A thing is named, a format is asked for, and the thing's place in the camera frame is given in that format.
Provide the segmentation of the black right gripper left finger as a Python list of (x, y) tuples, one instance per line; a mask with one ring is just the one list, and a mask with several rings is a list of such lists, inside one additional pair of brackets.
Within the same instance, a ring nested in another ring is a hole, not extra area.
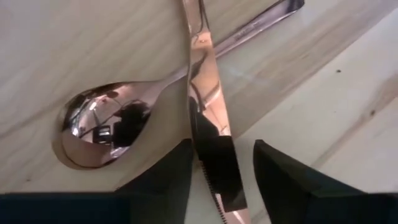
[(0, 194), (0, 224), (184, 224), (192, 163), (184, 139), (114, 192)]

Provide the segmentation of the rose gold knife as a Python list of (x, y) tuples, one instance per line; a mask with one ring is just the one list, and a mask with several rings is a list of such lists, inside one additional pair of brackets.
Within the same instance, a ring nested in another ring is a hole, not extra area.
[(182, 0), (190, 39), (187, 98), (193, 148), (224, 224), (252, 224), (203, 0)]

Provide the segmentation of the rose gold spoon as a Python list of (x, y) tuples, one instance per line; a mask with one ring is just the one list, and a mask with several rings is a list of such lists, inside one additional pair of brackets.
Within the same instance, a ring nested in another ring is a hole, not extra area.
[[(219, 58), (303, 8), (305, 0), (277, 0), (251, 21), (214, 45), (203, 0), (182, 0), (190, 50)], [(96, 169), (121, 157), (145, 128), (162, 91), (186, 77), (193, 62), (169, 76), (152, 81), (116, 82), (85, 90), (69, 100), (60, 113), (60, 147), (69, 161)]]

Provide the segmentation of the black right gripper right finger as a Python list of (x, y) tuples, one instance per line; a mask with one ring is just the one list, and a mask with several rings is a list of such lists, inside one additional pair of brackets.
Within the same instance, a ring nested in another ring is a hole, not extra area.
[(256, 182), (272, 224), (398, 224), (398, 192), (367, 193), (258, 139)]

